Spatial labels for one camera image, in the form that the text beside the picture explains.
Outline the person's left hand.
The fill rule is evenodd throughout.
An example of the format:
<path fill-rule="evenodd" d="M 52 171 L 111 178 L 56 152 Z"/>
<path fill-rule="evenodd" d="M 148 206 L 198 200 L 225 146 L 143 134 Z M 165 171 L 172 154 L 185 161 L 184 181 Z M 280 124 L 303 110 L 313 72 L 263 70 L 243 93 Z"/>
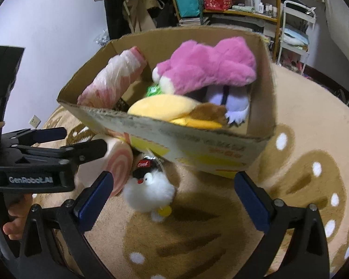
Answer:
<path fill-rule="evenodd" d="M 12 202 L 8 208 L 10 222 L 3 225 L 2 230 L 10 240 L 21 240 L 24 232 L 27 215 L 33 204 L 33 196 L 24 194 Z"/>

